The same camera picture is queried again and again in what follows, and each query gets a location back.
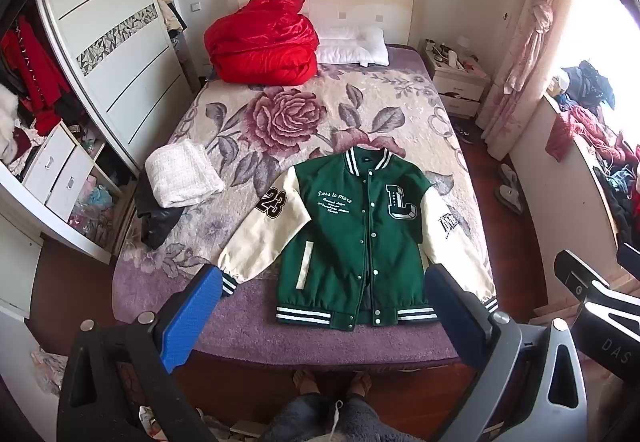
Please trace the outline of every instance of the gray pants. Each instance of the gray pants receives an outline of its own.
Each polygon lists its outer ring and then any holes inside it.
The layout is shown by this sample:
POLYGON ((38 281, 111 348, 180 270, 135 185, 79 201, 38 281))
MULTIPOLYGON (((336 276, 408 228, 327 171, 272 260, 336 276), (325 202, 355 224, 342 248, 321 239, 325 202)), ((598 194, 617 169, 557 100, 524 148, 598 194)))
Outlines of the gray pants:
MULTIPOLYGON (((335 428, 353 442, 421 442, 380 422, 360 395, 349 395, 340 408, 335 428)), ((335 402, 320 393, 300 395, 274 418, 258 442, 306 442, 331 431, 335 402)))

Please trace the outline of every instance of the nightstand drawer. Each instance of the nightstand drawer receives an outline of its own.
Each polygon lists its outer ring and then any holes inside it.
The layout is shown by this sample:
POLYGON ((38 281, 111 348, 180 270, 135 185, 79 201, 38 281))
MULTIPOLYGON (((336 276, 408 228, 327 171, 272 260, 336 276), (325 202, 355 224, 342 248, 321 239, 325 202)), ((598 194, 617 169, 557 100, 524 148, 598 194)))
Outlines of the nightstand drawer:
POLYGON ((465 100, 463 98, 455 98, 452 96, 441 95, 440 99, 442 105, 447 110, 447 113, 452 115, 459 115, 460 117, 473 117, 478 111, 479 102, 473 102, 471 100, 465 100))
POLYGON ((484 84, 478 86, 477 84, 470 84, 463 80, 447 78, 438 74, 433 79, 433 86, 436 87, 438 93, 455 93, 469 100, 480 100, 484 90, 484 84))

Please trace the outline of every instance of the person's leg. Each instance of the person's leg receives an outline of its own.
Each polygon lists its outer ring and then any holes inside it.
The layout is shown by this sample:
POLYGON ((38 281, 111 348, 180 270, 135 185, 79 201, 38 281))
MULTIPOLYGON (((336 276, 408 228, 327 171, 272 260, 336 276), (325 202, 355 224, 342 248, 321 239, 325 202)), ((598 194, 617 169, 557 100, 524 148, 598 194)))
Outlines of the person's leg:
POLYGON ((336 431, 353 442, 421 442, 419 439, 380 422, 376 411, 365 401, 371 388, 369 374, 360 372, 351 381, 336 431))
POLYGON ((303 442, 327 433, 331 401, 320 394, 309 372, 296 371, 293 382, 300 396, 278 413, 258 442, 303 442))

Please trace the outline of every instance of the green varsity jacket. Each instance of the green varsity jacket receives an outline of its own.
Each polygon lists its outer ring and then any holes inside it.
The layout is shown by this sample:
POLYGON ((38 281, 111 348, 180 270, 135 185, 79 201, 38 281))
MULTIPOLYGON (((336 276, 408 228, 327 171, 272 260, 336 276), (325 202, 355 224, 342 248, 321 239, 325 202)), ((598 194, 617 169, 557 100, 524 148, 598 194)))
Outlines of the green varsity jacket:
POLYGON ((422 281, 442 263, 488 310, 494 283, 435 187, 387 149, 289 168, 220 253, 223 295, 281 255, 276 318, 353 330, 433 321, 422 281))

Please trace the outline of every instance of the bright window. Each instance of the bright window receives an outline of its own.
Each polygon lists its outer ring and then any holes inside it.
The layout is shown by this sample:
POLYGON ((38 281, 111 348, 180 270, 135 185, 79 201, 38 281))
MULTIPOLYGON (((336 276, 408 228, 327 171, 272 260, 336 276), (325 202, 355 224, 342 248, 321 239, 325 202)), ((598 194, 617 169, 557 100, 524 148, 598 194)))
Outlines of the bright window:
POLYGON ((622 129, 634 147, 640 143, 640 28, 619 0, 572 1, 555 66, 578 66, 583 59, 609 79, 616 108, 606 123, 622 129))

